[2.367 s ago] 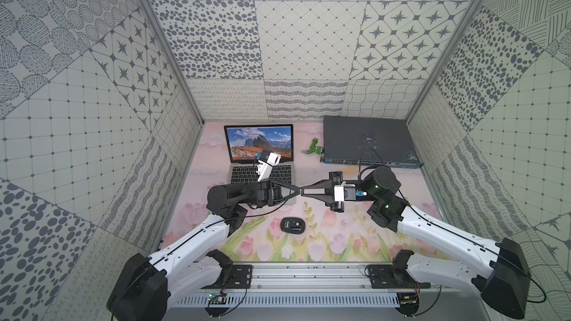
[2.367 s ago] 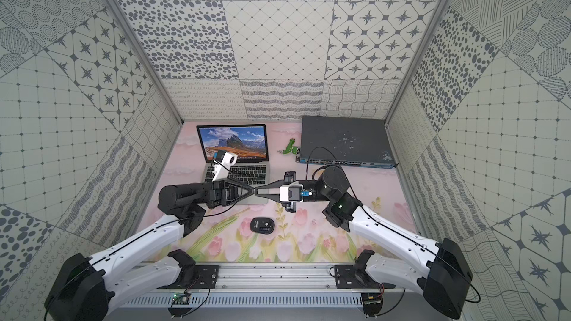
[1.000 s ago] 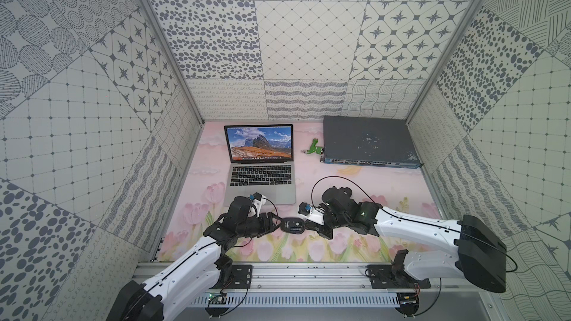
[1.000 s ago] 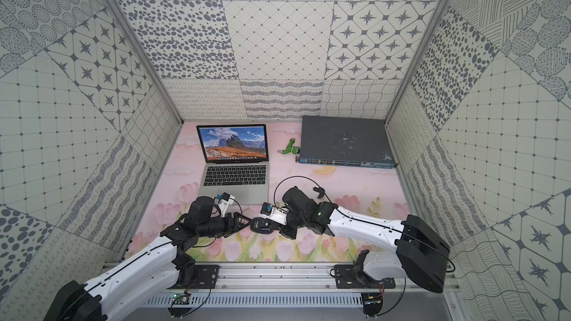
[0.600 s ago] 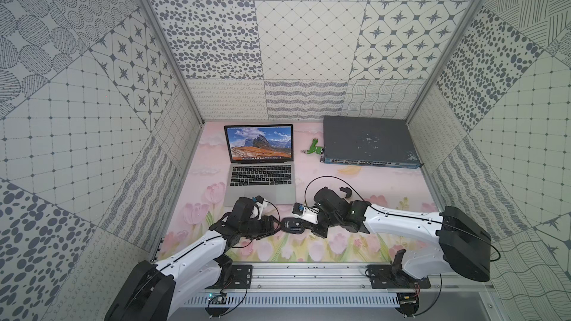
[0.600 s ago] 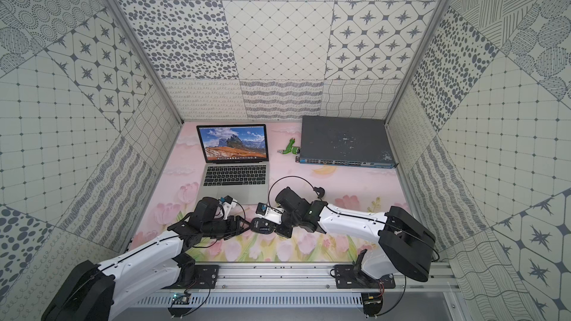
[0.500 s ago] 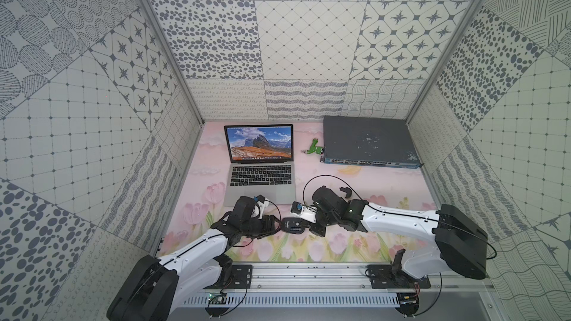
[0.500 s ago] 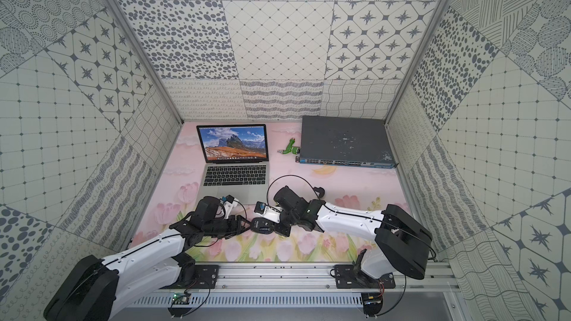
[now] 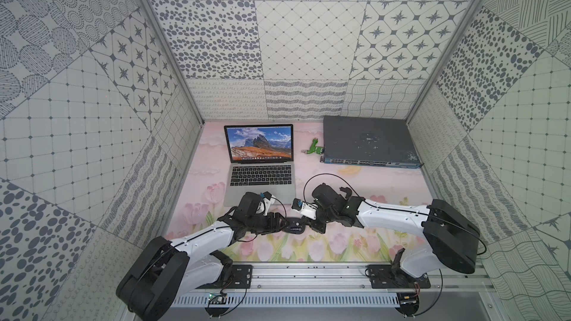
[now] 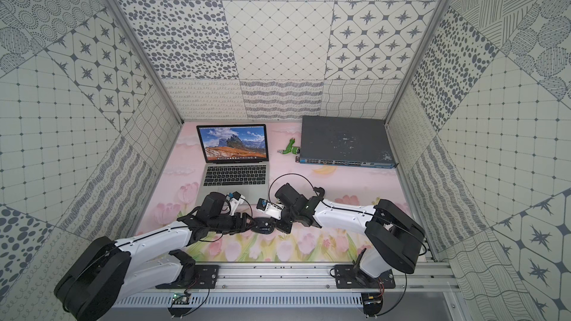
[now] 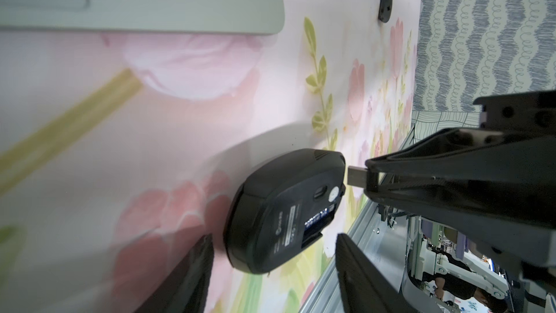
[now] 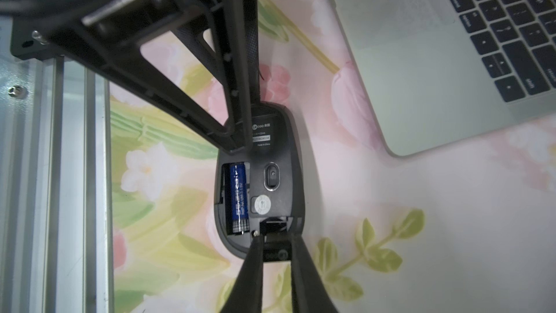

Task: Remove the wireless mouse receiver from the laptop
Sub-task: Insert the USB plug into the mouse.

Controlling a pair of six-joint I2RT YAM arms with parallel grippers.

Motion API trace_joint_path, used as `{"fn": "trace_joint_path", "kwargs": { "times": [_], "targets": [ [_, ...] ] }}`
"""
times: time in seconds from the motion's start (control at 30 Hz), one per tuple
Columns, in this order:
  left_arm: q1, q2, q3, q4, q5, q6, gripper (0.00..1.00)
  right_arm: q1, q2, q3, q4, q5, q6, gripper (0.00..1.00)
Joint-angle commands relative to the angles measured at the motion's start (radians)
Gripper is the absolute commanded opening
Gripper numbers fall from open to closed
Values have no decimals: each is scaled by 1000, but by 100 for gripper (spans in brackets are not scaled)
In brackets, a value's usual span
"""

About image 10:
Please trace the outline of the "black wireless mouse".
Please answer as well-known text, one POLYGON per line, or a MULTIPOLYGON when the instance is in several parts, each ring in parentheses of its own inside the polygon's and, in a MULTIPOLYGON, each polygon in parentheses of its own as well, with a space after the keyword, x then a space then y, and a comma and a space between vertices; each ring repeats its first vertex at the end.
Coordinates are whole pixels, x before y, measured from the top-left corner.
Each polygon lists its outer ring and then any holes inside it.
POLYGON ((252 220, 251 231, 261 235, 270 235, 275 231, 276 221, 270 217, 257 217, 252 220))

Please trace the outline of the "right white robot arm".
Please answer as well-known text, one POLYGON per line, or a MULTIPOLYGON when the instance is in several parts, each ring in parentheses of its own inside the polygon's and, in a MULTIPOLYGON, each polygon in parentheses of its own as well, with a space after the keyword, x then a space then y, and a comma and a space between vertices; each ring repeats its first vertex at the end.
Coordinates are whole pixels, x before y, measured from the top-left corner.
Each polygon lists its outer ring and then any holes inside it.
POLYGON ((332 202, 324 191, 307 198, 290 184, 284 184, 275 198, 283 206, 281 221, 304 227, 334 228, 366 236, 371 245, 358 258, 359 270, 376 278, 394 269, 412 274, 423 248, 425 230, 393 202, 381 199, 375 205, 357 206, 332 202))

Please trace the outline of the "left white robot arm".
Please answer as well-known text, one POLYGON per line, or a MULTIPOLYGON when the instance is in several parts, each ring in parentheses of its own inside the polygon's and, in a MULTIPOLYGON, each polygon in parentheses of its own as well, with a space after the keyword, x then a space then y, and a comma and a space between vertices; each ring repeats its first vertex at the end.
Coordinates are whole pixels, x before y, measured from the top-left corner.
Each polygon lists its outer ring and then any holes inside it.
POLYGON ((212 288, 218 267, 199 266, 185 248, 209 233, 244 233, 256 226, 239 193, 210 193, 189 214, 126 239, 95 239, 58 282, 55 297, 76 320, 99 320, 118 301, 149 288, 212 288))

